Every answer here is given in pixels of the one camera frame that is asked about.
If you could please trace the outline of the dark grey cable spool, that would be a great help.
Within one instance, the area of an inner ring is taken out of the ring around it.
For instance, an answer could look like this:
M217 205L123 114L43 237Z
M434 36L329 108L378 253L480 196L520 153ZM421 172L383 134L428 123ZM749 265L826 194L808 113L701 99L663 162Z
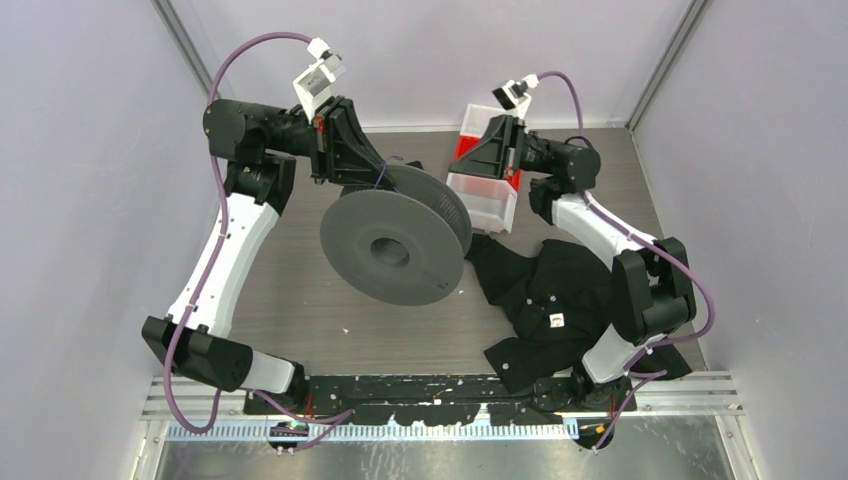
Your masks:
M439 302L459 285L473 236L468 210L443 181L390 165L391 189L346 190L325 212L320 241L358 291L400 306Z

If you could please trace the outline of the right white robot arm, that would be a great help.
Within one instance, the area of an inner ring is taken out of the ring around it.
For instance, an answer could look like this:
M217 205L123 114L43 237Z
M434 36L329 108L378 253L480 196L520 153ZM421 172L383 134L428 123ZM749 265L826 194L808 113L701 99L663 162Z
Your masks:
M569 239L544 240L532 257L487 234L471 241L466 258L483 294L514 330L485 351L504 387L517 393L570 370L572 400L591 411L628 373L687 375L667 339L696 312L684 245L643 238L596 203L601 158L582 136L547 139L500 114L449 171L501 179L511 167L534 174L532 211Z

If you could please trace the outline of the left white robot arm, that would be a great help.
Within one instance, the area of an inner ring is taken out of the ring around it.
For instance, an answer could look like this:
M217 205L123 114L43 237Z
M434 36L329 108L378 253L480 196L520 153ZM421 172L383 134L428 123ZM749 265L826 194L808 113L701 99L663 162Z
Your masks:
M319 184L389 186L381 157L365 136L351 99L332 96L315 115L232 99L213 101L203 129L214 161L226 163L224 201L188 284L141 335L167 373L225 392L264 390L280 412L307 398L302 365L230 339L247 274L294 189L297 160Z

